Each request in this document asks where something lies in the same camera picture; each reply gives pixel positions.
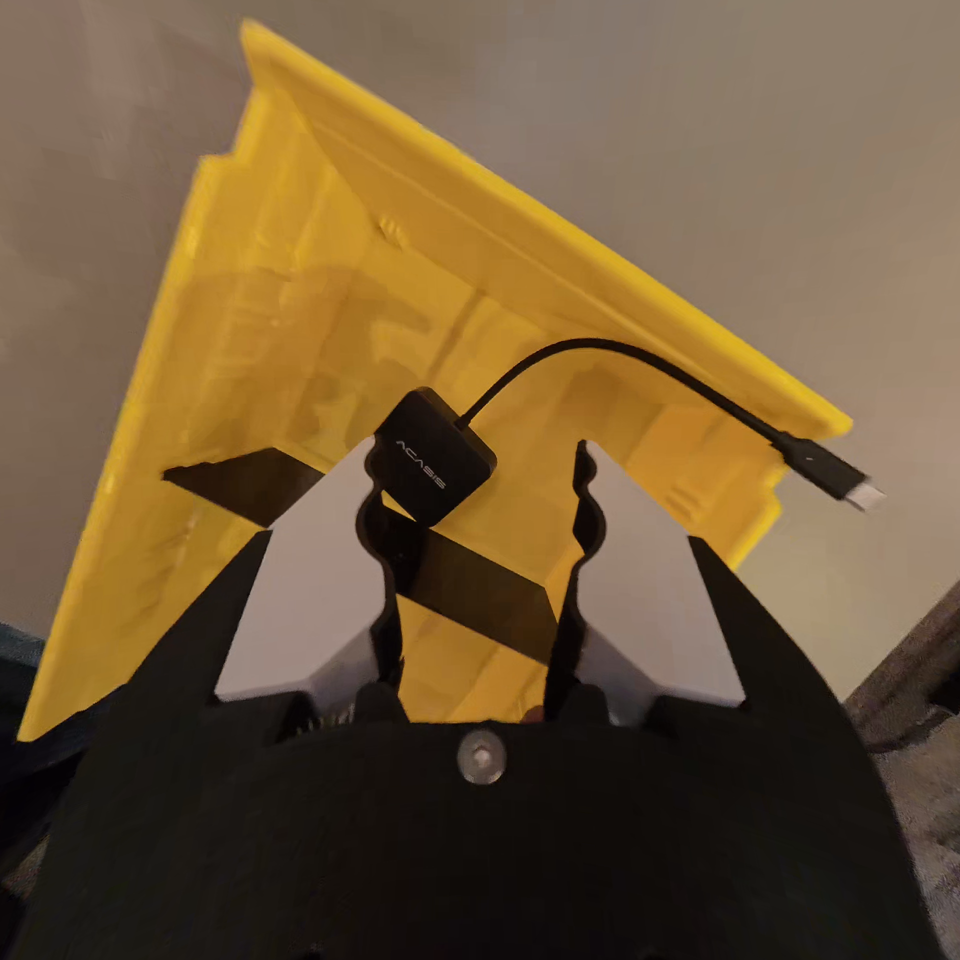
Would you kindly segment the yellow plastic bin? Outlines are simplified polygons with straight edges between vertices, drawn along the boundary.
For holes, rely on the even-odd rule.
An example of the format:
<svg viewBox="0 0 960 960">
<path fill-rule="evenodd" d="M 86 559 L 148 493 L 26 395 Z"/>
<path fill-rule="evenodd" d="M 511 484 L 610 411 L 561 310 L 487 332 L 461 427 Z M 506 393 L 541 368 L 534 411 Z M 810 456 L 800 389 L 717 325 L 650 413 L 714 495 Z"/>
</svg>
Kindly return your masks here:
<svg viewBox="0 0 960 960">
<path fill-rule="evenodd" d="M 254 534 L 162 479 L 275 449 L 328 472 L 410 390 L 466 410 L 549 343 L 627 342 L 778 429 L 851 418 L 649 274 L 276 33 L 241 29 L 234 147 L 198 163 L 21 732 L 130 678 Z M 761 437 L 626 357 L 536 365 L 473 421 L 498 465 L 438 524 L 559 613 L 592 440 L 736 568 L 782 507 Z"/>
</svg>

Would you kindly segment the person's jeans leg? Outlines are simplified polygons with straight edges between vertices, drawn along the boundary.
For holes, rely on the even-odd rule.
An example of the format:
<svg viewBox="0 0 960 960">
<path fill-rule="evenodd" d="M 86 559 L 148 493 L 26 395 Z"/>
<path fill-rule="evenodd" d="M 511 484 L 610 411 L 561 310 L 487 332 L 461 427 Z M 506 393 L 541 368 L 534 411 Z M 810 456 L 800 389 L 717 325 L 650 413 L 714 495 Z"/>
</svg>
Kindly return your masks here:
<svg viewBox="0 0 960 960">
<path fill-rule="evenodd" d="M 1 622 L 1 746 L 17 740 L 45 648 L 45 640 Z"/>
</svg>

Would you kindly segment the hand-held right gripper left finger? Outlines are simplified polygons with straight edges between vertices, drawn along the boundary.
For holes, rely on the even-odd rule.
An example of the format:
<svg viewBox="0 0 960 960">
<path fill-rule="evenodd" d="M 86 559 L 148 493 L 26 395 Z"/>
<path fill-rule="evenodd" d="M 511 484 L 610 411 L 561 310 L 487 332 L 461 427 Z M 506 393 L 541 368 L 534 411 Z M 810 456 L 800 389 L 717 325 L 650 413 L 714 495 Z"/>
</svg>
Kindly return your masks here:
<svg viewBox="0 0 960 960">
<path fill-rule="evenodd" d="M 217 680 L 220 701 L 353 702 L 367 684 L 399 687 L 395 580 L 370 531 L 383 509 L 376 450 L 374 437 L 362 440 L 270 527 Z"/>
</svg>

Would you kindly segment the black usb adapter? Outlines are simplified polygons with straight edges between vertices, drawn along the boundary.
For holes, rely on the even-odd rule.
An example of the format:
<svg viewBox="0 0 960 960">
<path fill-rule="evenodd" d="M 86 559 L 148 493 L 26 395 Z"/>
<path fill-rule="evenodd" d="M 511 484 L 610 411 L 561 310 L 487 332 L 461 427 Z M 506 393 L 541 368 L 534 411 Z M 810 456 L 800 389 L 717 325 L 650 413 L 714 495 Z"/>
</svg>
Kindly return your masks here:
<svg viewBox="0 0 960 960">
<path fill-rule="evenodd" d="M 792 473 L 834 500 L 869 512 L 885 497 L 868 474 L 819 442 L 775 428 L 649 350 L 603 338 L 568 339 L 536 350 L 501 375 L 462 414 L 435 390 L 409 391 L 374 433 L 374 477 L 414 521 L 434 527 L 486 484 L 497 469 L 496 454 L 472 429 L 474 418 L 534 366 L 580 351 L 626 356 L 672 379 L 762 438 Z"/>
</svg>

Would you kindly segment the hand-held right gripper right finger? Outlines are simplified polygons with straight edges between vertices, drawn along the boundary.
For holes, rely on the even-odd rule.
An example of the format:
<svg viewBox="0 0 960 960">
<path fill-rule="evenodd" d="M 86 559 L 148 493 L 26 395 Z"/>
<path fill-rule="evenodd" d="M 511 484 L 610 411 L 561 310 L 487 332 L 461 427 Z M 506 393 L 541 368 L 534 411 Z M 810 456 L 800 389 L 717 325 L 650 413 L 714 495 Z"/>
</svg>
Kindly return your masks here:
<svg viewBox="0 0 960 960">
<path fill-rule="evenodd" d="M 601 690 L 608 716 L 645 716 L 664 695 L 736 708 L 745 692 L 691 539 L 597 443 L 574 460 L 571 568 L 546 678 L 546 715 Z"/>
</svg>

